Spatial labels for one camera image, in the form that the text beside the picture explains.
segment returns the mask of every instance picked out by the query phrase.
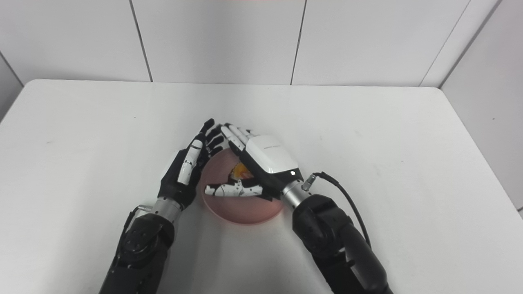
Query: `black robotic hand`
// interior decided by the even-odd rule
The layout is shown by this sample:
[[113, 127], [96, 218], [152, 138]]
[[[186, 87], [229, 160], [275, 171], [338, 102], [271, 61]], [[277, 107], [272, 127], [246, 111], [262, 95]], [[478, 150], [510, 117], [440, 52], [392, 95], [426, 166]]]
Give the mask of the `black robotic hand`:
[[[161, 180], [154, 206], [138, 206], [129, 214], [100, 294], [156, 293], [175, 240], [176, 222], [195, 198], [203, 167], [223, 149], [224, 139], [213, 126], [214, 120], [208, 120], [187, 148], [178, 152]], [[132, 221], [139, 209], [147, 214]]]
[[[385, 270], [370, 248], [356, 206], [335, 179], [321, 172], [304, 181], [296, 161], [272, 136], [254, 135], [228, 123], [220, 130], [254, 178], [208, 185], [206, 194], [282, 200], [293, 211], [293, 231], [312, 254], [334, 294], [392, 294]], [[328, 180], [344, 193], [360, 221], [365, 238], [332, 199], [309, 193], [316, 177]]]
[[196, 185], [207, 161], [223, 150], [224, 142], [219, 127], [214, 127], [214, 119], [205, 122], [193, 141], [182, 149], [162, 178], [158, 198], [167, 197], [176, 201], [181, 210], [187, 208], [196, 196]]

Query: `white table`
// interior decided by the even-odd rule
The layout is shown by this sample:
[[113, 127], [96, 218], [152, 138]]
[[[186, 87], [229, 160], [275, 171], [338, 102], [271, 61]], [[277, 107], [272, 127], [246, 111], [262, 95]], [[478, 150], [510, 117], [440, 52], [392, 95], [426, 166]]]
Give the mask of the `white table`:
[[[209, 117], [335, 176], [396, 294], [523, 291], [523, 221], [440, 90], [36, 80], [0, 124], [2, 292], [97, 293], [128, 212]], [[179, 229], [159, 293], [328, 293], [288, 211], [241, 227], [198, 198]]]

